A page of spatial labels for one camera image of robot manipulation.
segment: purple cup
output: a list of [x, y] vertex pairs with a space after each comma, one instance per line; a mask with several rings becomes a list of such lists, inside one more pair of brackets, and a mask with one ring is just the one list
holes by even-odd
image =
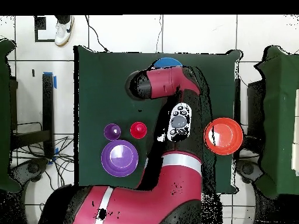
[[125, 177], [136, 169], [138, 152], [131, 143], [115, 140], [105, 146], [101, 161], [107, 173], [115, 177]]
[[104, 136], [110, 141], [119, 139], [120, 133], [120, 127], [117, 124], [109, 124], [104, 129]]

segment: red plate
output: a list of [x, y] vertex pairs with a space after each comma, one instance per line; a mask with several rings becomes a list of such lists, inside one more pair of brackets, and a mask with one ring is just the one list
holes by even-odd
[[230, 155], [240, 148], [243, 131], [231, 118], [218, 118], [209, 123], [204, 130], [204, 142], [212, 152]]

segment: white tile floor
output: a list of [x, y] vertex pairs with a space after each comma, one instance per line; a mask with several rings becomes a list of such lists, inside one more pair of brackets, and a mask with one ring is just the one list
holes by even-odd
[[[47, 30], [39, 34], [54, 39], [54, 16], [46, 16]], [[90, 16], [90, 25], [97, 31], [100, 42], [112, 52], [139, 51], [143, 53], [226, 53], [239, 49], [244, 53], [239, 65], [239, 75], [245, 84], [261, 79], [253, 67], [269, 45], [280, 45], [295, 53], [299, 49], [299, 21], [295, 16], [284, 15], [135, 15]], [[67, 45], [34, 42], [34, 18], [32, 16], [0, 16], [0, 35], [16, 41], [17, 48], [8, 55], [11, 73], [19, 81], [18, 122], [41, 122], [41, 75], [52, 72], [57, 76], [54, 89], [55, 138], [74, 133], [74, 45], [83, 45], [94, 51], [103, 51], [95, 33], [88, 28], [84, 16], [75, 16], [72, 36]], [[248, 123], [246, 86], [241, 84], [241, 122]], [[24, 131], [37, 130], [38, 125], [22, 126]], [[71, 146], [64, 153], [73, 154]], [[57, 172], [49, 165], [48, 174], [52, 186], [57, 188]], [[72, 172], [65, 172], [66, 183], [74, 180]], [[235, 176], [239, 188], [236, 195], [221, 195], [223, 224], [252, 224], [255, 214], [255, 197], [251, 185]], [[49, 178], [44, 175], [37, 183], [31, 183], [26, 193], [26, 210], [30, 224], [37, 224], [41, 203], [51, 194]]]

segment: dark green mat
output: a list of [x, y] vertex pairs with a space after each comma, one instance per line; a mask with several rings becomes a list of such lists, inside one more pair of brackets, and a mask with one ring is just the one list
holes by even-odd
[[256, 186], [269, 198], [276, 198], [279, 194], [299, 195], [299, 177], [291, 169], [299, 55], [286, 54], [271, 46], [265, 49], [265, 58], [256, 67], [266, 82], [263, 101], [266, 142], [260, 161], [266, 174], [256, 182]]
[[0, 40], [0, 189], [16, 193], [20, 185], [8, 176], [11, 151], [11, 102], [9, 93], [9, 67], [6, 56], [15, 49], [7, 39]]
[[[91, 52], [78, 47], [79, 54], [79, 185], [107, 184], [134, 188], [140, 181], [149, 138], [161, 108], [162, 100], [131, 100], [124, 83], [134, 71], [148, 68], [155, 60], [172, 57], [183, 65], [199, 67], [209, 85], [213, 118], [233, 118], [235, 97], [235, 63], [240, 51], [229, 54], [140, 54]], [[136, 140], [130, 135], [130, 126], [142, 121], [148, 135]], [[107, 174], [100, 154], [108, 144], [103, 136], [104, 127], [116, 123], [121, 127], [120, 139], [131, 142], [138, 151], [139, 163], [135, 172], [124, 178]], [[216, 191], [235, 193], [231, 186], [231, 156], [218, 156], [216, 163]]]

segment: shoe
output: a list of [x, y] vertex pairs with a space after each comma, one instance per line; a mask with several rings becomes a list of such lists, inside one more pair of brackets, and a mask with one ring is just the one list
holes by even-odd
[[74, 25], [74, 16], [71, 16], [71, 19], [67, 24], [61, 24], [57, 22], [56, 24], [56, 36], [55, 36], [55, 44], [59, 47], [67, 44], [69, 38], [71, 37], [72, 27]]

